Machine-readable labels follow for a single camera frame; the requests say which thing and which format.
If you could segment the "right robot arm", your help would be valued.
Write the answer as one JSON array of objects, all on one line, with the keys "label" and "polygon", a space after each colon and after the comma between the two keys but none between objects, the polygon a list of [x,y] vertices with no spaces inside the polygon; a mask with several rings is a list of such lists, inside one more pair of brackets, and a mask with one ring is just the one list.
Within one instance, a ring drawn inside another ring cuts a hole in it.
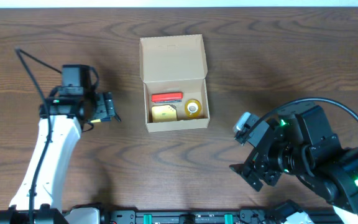
[{"label": "right robot arm", "polygon": [[302,102],[259,119],[245,112],[234,125],[235,140],[253,150],[230,168],[255,191],[295,176],[333,206],[343,223],[358,223],[358,147],[343,148],[320,105]]}]

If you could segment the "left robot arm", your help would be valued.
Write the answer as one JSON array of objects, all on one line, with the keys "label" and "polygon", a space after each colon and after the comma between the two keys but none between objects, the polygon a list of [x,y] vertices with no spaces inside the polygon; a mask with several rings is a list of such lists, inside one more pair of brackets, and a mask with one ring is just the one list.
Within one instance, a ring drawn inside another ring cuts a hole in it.
[{"label": "left robot arm", "polygon": [[64,65],[62,84],[40,105],[39,133],[24,180],[0,223],[108,223],[100,205],[62,209],[67,169],[83,128],[115,116],[112,94],[97,93],[97,75],[88,65]]}]

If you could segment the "red stapler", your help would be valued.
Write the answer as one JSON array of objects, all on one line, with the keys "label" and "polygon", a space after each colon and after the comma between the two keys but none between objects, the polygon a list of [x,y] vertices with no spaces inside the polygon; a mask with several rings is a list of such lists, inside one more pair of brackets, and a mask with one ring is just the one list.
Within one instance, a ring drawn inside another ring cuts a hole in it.
[{"label": "red stapler", "polygon": [[159,93],[152,95],[151,101],[154,103],[161,102],[176,102],[181,101],[183,99],[182,92],[172,92],[172,93]]}]

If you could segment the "cardboard box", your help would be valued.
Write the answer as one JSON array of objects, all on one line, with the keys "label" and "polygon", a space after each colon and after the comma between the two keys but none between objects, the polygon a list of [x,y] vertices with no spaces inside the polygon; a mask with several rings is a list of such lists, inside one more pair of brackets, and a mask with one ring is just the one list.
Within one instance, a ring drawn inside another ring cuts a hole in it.
[{"label": "cardboard box", "polygon": [[[140,39],[140,77],[144,87],[145,125],[148,132],[176,131],[207,128],[210,121],[206,76],[208,67],[203,36],[176,35],[143,37]],[[154,103],[152,95],[182,92],[183,99],[176,102]],[[201,103],[197,118],[185,114],[185,103],[196,99]],[[177,120],[154,123],[152,107],[172,105]]]}]

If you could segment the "yellow highlighter dark cap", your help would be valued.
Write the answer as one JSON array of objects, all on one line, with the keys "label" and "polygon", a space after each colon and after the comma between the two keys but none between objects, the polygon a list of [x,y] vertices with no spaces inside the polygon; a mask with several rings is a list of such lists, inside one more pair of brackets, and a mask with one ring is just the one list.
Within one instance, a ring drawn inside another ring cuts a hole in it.
[{"label": "yellow highlighter dark cap", "polygon": [[100,123],[102,119],[93,119],[90,123]]}]

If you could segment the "yellow tape roll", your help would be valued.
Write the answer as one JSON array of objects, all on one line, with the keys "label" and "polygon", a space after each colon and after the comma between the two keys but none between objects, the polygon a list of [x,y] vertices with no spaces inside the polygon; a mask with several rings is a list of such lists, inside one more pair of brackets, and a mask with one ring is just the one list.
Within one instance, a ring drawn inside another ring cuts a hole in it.
[{"label": "yellow tape roll", "polygon": [[185,103],[185,114],[189,118],[197,118],[201,113],[201,103],[196,99],[190,99]]}]

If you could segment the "black mounting rail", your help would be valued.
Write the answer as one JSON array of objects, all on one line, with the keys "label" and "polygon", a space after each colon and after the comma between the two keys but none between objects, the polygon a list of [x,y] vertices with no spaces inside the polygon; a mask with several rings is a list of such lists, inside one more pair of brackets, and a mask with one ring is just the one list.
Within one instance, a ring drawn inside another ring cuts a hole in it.
[{"label": "black mounting rail", "polygon": [[293,202],[272,208],[238,210],[107,210],[96,204],[63,213],[68,223],[180,224],[180,223],[342,223],[332,209],[307,210]]}]

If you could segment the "black ballpoint pen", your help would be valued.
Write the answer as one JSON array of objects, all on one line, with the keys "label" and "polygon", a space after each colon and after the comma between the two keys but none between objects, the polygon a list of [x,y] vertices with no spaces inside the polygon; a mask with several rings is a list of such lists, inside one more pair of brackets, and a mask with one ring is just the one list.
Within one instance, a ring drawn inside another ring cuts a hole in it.
[{"label": "black ballpoint pen", "polygon": [[115,115],[114,115],[114,118],[115,118],[118,122],[121,122],[121,118],[119,117],[118,114],[115,114]]}]

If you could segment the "yellow sticky note pad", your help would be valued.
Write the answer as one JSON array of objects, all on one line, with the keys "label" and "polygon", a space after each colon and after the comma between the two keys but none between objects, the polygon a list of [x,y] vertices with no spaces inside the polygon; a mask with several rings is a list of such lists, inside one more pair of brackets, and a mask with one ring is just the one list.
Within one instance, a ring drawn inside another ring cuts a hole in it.
[{"label": "yellow sticky note pad", "polygon": [[172,105],[152,107],[152,121],[154,123],[170,122],[177,120],[177,110]]}]

